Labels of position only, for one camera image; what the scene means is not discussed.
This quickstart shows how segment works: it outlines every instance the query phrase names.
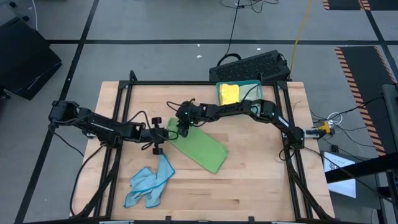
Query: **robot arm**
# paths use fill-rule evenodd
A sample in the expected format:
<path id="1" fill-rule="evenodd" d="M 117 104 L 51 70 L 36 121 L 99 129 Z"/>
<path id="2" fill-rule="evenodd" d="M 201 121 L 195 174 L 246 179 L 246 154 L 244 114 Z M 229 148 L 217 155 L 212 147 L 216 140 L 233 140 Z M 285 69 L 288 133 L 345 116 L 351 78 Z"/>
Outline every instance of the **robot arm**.
<path id="1" fill-rule="evenodd" d="M 261 123 L 271 123 L 286 136 L 288 144 L 295 149 L 304 148 L 304 131 L 299 127 L 293 127 L 281 117 L 275 103 L 267 100 L 243 100 L 240 103 L 218 106 L 200 103 L 199 106 L 191 101 L 184 101 L 175 114 L 178 118 L 178 133 L 182 137 L 187 137 L 190 126 L 198 126 L 207 122 L 214 122 L 225 116 L 236 114 L 249 115 L 253 120 Z M 253 107 L 259 105 L 257 113 L 251 111 Z"/>
<path id="2" fill-rule="evenodd" d="M 153 118 L 154 128 L 146 129 L 145 123 L 125 122 L 120 123 L 107 117 L 92 112 L 87 108 L 80 108 L 72 101 L 54 101 L 49 115 L 51 125 L 76 126 L 85 134 L 94 134 L 98 137 L 101 145 L 116 148 L 123 141 L 136 143 L 153 142 L 154 154 L 163 154 L 159 144 L 169 139 L 169 132 L 160 128 L 161 118 Z"/>

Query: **yellow cable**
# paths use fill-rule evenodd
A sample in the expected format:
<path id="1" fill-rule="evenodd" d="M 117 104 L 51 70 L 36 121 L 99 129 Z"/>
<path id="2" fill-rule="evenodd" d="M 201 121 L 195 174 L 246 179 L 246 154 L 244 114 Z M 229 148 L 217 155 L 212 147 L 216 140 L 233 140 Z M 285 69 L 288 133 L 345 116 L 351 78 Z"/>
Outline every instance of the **yellow cable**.
<path id="1" fill-rule="evenodd" d="M 300 29 L 298 30 L 298 34 L 297 34 L 297 37 L 296 37 L 296 41 L 294 42 L 293 55 L 292 55 L 292 64 L 290 65 L 290 75 L 289 75 L 290 78 L 292 77 L 292 73 L 293 73 L 294 57 L 295 57 L 295 54 L 296 54 L 297 43 L 298 43 L 299 40 L 300 40 L 301 31 L 303 31 L 305 22 L 307 21 L 308 15 L 310 14 L 311 6 L 312 6 L 312 0 L 309 0 L 309 2 L 308 2 L 308 7 L 307 7 L 307 11 L 305 12 L 304 19 L 303 19 L 303 21 L 301 22 Z"/>

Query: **yellow connector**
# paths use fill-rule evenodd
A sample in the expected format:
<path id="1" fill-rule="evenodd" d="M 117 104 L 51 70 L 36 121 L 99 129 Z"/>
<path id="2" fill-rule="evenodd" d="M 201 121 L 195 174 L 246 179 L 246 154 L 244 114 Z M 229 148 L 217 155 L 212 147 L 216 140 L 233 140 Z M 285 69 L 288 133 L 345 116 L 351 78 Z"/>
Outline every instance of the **yellow connector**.
<path id="1" fill-rule="evenodd" d="M 330 134 L 330 126 L 327 121 L 323 122 L 323 125 L 318 128 L 319 130 L 324 130 L 327 134 Z"/>

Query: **gray floor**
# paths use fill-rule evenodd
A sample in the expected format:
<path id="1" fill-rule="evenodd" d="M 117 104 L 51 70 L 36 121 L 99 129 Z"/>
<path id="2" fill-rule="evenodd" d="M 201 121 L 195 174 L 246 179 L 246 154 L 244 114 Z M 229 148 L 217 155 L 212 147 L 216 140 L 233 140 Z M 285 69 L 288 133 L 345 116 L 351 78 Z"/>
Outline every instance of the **gray floor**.
<path id="1" fill-rule="evenodd" d="M 224 0 L 233 5 L 234 1 Z M 19 13 L 34 24 L 30 1 L 17 1 Z M 36 0 L 39 32 L 46 39 L 79 39 L 93 0 Z M 307 8 L 307 0 L 280 0 L 265 4 L 260 14 L 250 9 L 238 12 L 234 38 L 294 40 Z M 373 12 L 386 40 L 398 40 L 398 12 Z M 234 10 L 215 0 L 100 0 L 88 39 L 228 39 Z M 326 11 L 314 1 L 302 33 L 303 40 L 377 40 L 364 11 Z M 52 100 L 59 97 L 77 45 L 52 45 L 63 60 L 60 70 L 40 93 L 27 101 L 18 96 L 1 108 L 0 129 L 0 220 L 15 219 L 27 183 L 47 132 Z M 304 82 L 311 109 L 320 116 L 355 105 L 334 45 L 299 45 L 293 79 Z M 207 80 L 208 69 L 225 54 L 227 45 L 85 45 L 67 99 L 95 108 L 102 81 L 125 80 L 133 69 L 139 80 Z M 248 57 L 277 49 L 290 63 L 293 45 L 232 45 L 230 52 Z M 398 46 L 389 46 L 398 60 Z M 344 128 L 364 126 L 359 112 L 344 117 Z M 86 139 L 74 128 L 58 132 L 84 151 Z M 352 138 L 371 144 L 366 130 Z M 376 157 L 373 148 L 359 148 L 344 134 L 330 142 L 354 155 Z M 319 141 L 320 148 L 329 145 Z M 67 218 L 68 200 L 82 158 L 57 138 L 53 139 L 25 221 Z M 344 204 L 332 195 L 335 213 L 344 221 L 370 223 L 372 210 Z"/>

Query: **white paper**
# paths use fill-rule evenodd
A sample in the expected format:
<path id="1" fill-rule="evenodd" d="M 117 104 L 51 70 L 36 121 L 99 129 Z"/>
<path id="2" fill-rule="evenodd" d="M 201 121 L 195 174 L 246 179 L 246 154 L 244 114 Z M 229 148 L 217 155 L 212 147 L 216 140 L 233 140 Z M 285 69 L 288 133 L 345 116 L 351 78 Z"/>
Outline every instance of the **white paper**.
<path id="1" fill-rule="evenodd" d="M 339 167 L 344 167 L 348 165 L 355 164 L 354 161 L 342 158 L 340 156 L 336 156 L 334 154 L 330 154 L 328 152 L 325 152 L 323 155 L 325 158 L 330 159 L 332 162 L 334 162 L 336 165 Z M 323 159 L 323 169 L 325 172 L 328 172 L 330 170 L 337 169 L 337 166 L 329 162 L 327 159 Z M 356 186 L 355 186 L 355 180 L 344 180 L 340 182 L 335 182 L 328 184 L 329 190 L 332 192 L 336 192 L 345 196 L 349 196 L 352 198 L 356 198 Z"/>

